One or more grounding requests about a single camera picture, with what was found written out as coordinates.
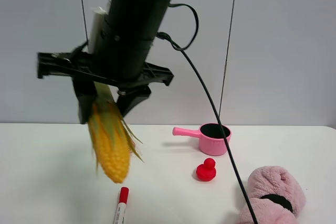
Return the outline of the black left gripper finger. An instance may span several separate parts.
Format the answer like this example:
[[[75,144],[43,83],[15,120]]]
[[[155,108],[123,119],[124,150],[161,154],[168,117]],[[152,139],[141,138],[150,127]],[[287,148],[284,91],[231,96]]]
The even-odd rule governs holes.
[[[86,124],[92,113],[92,106],[96,100],[96,87],[91,80],[79,77],[72,78],[72,84],[78,100],[78,118],[80,124]]]

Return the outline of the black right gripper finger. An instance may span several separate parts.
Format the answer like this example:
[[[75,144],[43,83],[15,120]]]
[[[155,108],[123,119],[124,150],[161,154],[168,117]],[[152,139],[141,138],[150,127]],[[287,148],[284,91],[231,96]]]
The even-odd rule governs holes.
[[[117,107],[125,117],[135,106],[145,101],[151,95],[149,86],[139,86],[132,89],[118,90]]]

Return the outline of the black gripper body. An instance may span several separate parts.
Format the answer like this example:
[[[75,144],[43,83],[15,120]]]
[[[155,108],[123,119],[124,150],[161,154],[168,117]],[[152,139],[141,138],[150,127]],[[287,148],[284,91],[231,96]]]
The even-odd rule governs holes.
[[[143,63],[139,72],[136,70],[126,72],[127,76],[135,72],[134,78],[124,78],[120,75],[114,77],[111,74],[116,71],[103,72],[95,67],[94,56],[82,51],[87,45],[88,43],[85,42],[72,52],[39,52],[37,54],[37,78],[65,76],[100,82],[117,87],[119,95],[134,92],[150,83],[163,83],[169,86],[174,78],[170,69],[148,62]]]

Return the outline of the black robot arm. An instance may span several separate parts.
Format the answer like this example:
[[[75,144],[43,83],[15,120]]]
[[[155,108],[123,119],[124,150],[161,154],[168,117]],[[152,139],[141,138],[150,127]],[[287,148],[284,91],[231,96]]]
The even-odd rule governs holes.
[[[40,52],[38,78],[52,75],[72,79],[81,124],[89,120],[98,96],[97,82],[118,88],[117,106],[127,115],[150,96],[150,83],[169,85],[173,79],[168,68],[146,62],[170,1],[110,0],[95,51],[84,52],[87,44],[83,44],[71,52]]]

